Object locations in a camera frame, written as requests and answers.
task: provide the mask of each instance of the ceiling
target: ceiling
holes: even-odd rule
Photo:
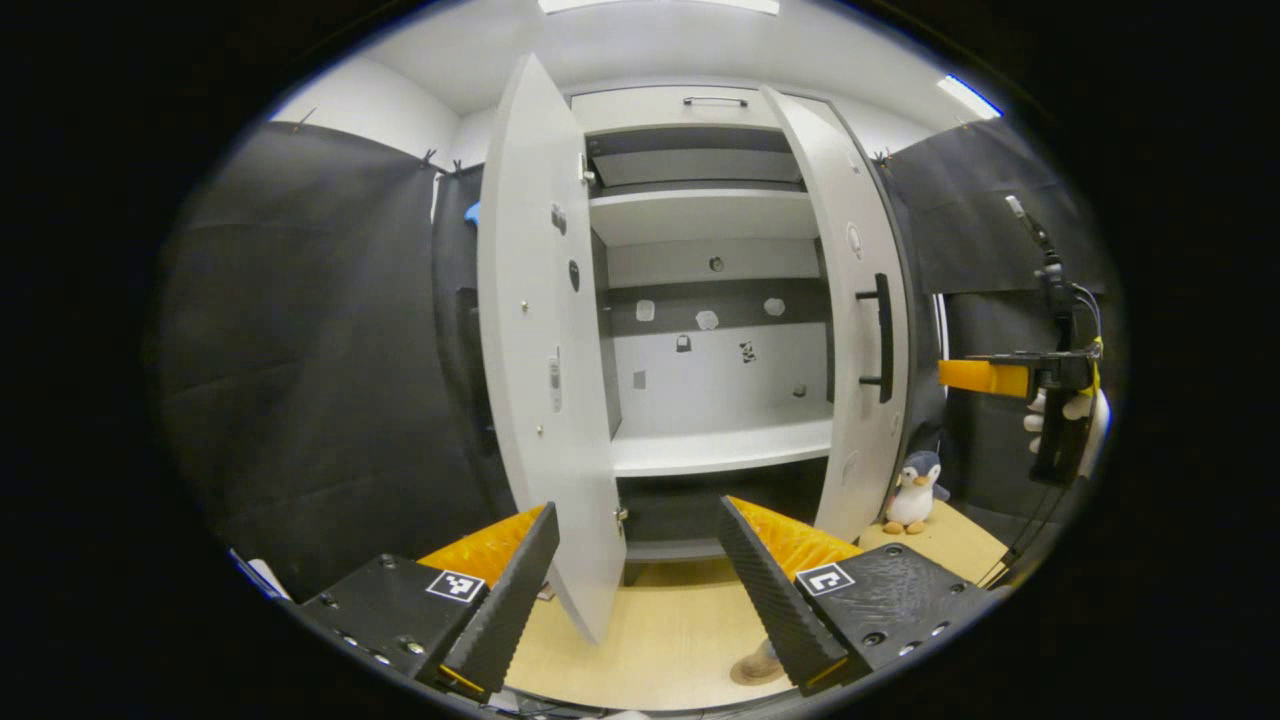
[[[630,0],[544,15],[536,0],[440,3],[362,50],[460,115],[498,104],[536,53],[561,87],[652,76],[751,78],[833,92],[927,128],[973,119],[946,74],[837,3],[782,0],[777,17],[687,0]]]

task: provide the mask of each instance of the open cabinet door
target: open cabinet door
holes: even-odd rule
[[[854,539],[876,521],[897,468],[906,410],[906,293],[872,169],[849,135],[762,87],[809,190],[831,284],[836,392],[815,527]]]
[[[494,119],[476,265],[485,378],[511,491],[521,511],[556,502],[552,585],[584,635],[600,642],[626,543],[614,519],[585,150],[556,83],[526,55]]]

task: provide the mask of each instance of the stuffed penguin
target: stuffed penguin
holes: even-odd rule
[[[905,529],[914,536],[924,532],[924,519],[933,511],[933,497],[951,497],[951,493],[937,486],[941,474],[942,461],[937,452],[922,450],[906,456],[897,477],[897,495],[890,500],[884,511],[886,533],[896,536]]]

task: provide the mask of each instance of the black curtain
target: black curtain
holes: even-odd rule
[[[269,123],[164,251],[157,402],[214,532],[306,600],[498,519],[445,401],[435,169]]]
[[[1088,209],[1062,178],[1002,120],[961,126],[876,163],[911,272],[920,334],[914,343],[915,393],[908,451],[941,445],[942,478],[952,505],[1002,542],[1034,533],[1028,519],[1043,519],[1036,539],[1050,542],[1085,496],[1078,484],[1059,500],[1028,479],[1034,437],[1023,428],[1024,404],[954,391],[937,384],[938,322],[933,296],[946,300],[951,357],[1056,348],[1055,328],[1034,270],[1043,255],[1005,202],[1016,195],[1050,232],[1070,281],[1098,296],[1103,309],[1103,389],[1115,410],[1123,405],[1124,320],[1117,307],[1105,247]],[[1092,316],[1076,313],[1080,343],[1096,332]]]
[[[480,348],[476,225],[466,220],[467,210],[480,201],[483,179],[484,165],[438,178],[431,227],[431,296],[449,414],[467,450],[477,488],[493,515],[506,518],[516,512],[516,501],[493,429]]]
[[[895,152],[877,167],[899,228],[913,238],[924,293],[1037,290],[1041,250],[1005,196],[1050,232],[1070,278],[1108,290],[1110,268],[1094,219],[1068,183],[1001,119],[956,127]]]

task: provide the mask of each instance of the light wood floor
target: light wood floor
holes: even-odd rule
[[[925,525],[918,536],[886,536],[872,525],[859,546],[901,542],[970,582],[1005,553],[1000,541],[946,503],[934,505]],[[730,667],[764,638],[728,560],[650,565],[635,585],[618,589],[608,637],[599,646],[582,639],[559,598],[534,603],[506,683],[614,710],[731,705],[792,687],[785,675],[755,687],[730,679]]]

